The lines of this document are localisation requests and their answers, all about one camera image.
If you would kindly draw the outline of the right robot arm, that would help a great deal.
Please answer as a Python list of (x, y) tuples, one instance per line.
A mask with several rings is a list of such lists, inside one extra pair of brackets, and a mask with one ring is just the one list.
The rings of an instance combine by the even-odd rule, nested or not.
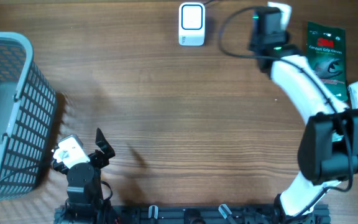
[(260, 70), (288, 95), (305, 122), (299, 173), (278, 195), (282, 221), (299, 222), (331, 190), (348, 192), (358, 173), (358, 109), (338, 100), (288, 43), (280, 7), (254, 9), (249, 45)]

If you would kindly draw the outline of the green 3M wipes packet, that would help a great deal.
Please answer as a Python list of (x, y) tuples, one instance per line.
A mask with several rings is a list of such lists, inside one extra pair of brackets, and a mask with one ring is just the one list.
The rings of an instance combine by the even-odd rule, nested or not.
[(316, 76), (340, 101), (347, 101), (346, 31), (307, 23), (306, 57)]

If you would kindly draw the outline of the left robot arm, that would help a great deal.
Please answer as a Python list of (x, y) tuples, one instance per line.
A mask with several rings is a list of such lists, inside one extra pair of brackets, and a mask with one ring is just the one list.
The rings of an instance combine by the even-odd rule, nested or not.
[(68, 182), (68, 198), (55, 210), (54, 223), (119, 223), (110, 201), (112, 194), (103, 196), (102, 186), (110, 185), (101, 180), (101, 169), (116, 154), (99, 128), (95, 144), (98, 148), (86, 154), (79, 137), (72, 134), (54, 150), (52, 167), (66, 175)]

